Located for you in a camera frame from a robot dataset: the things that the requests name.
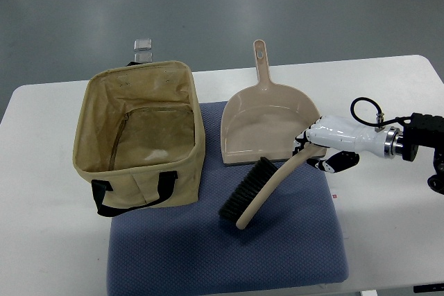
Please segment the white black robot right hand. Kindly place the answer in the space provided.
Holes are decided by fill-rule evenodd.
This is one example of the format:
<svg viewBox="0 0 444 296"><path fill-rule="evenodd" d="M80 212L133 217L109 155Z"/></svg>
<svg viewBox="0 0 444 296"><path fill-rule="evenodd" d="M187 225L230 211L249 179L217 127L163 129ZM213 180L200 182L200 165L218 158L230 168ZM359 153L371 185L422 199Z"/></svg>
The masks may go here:
<svg viewBox="0 0 444 296"><path fill-rule="evenodd" d="M340 116L323 116L293 141L293 154L308 144L333 148L338 152L327 159L311 157L307 163L327 173L338 173L359 163L359 153L370 152L382 158L394 158L402 132L393 126L373 128Z"/></svg>

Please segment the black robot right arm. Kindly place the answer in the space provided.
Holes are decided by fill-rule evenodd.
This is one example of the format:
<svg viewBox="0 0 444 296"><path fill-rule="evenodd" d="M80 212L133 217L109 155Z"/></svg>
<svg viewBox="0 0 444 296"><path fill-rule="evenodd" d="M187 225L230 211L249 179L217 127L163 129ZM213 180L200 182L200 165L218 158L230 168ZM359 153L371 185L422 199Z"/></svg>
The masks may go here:
<svg viewBox="0 0 444 296"><path fill-rule="evenodd" d="M420 146L433 148L435 174L427 184L431 190L443 195L443 117L413 113L399 118L398 123L403 130L397 139L396 153L400 153L403 160L412 162Z"/></svg>

